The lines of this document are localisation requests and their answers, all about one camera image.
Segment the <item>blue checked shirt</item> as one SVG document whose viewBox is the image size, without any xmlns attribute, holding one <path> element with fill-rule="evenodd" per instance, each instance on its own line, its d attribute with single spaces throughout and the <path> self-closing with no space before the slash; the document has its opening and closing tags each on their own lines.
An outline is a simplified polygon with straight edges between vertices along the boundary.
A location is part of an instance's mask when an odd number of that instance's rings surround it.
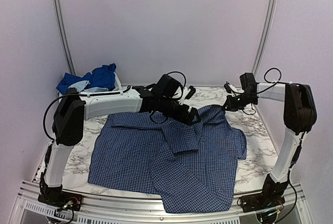
<svg viewBox="0 0 333 224">
<path fill-rule="evenodd" d="M 200 123 L 185 125 L 160 113 L 108 116 L 96 139 L 90 184 L 159 195 L 166 212 L 229 210 L 237 164 L 247 156 L 243 131 L 219 105 L 200 108 Z"/>
</svg>

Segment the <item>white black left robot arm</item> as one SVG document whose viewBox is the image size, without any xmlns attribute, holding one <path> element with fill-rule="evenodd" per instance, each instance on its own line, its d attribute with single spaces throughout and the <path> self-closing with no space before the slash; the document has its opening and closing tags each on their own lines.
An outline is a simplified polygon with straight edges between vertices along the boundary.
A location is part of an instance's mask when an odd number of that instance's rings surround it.
<svg viewBox="0 0 333 224">
<path fill-rule="evenodd" d="M 50 143 L 44 156 L 44 171 L 39 182 L 37 200 L 59 208 L 80 208 L 83 197 L 77 193 L 65 192 L 62 179 L 66 164 L 74 146 L 84 136 L 84 124 L 92 118 L 115 113 L 161 113 L 186 125 L 200 122 L 198 110 L 184 102 L 195 93 L 193 86 L 185 87 L 169 73 L 147 86 L 119 87 L 116 91 L 78 92 L 69 88 L 53 100 L 58 104 L 52 124 Z"/>
</svg>

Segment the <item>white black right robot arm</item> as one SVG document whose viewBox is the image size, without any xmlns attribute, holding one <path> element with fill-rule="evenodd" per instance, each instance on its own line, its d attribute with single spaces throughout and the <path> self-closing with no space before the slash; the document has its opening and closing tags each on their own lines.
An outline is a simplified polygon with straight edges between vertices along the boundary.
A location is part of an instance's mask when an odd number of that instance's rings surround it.
<svg viewBox="0 0 333 224">
<path fill-rule="evenodd" d="M 291 185 L 290 174 L 296 164 L 302 144 L 317 120 L 313 94 L 309 85 L 264 80 L 257 82 L 253 73 L 240 76 L 242 92 L 224 84 L 228 93 L 223 110 L 236 112 L 247 105 L 257 105 L 259 99 L 268 99 L 284 103 L 283 120 L 284 141 L 278 159 L 266 176 L 262 191 L 242 196 L 240 206 L 244 212 L 261 210 L 284 203 L 284 191 Z"/>
</svg>

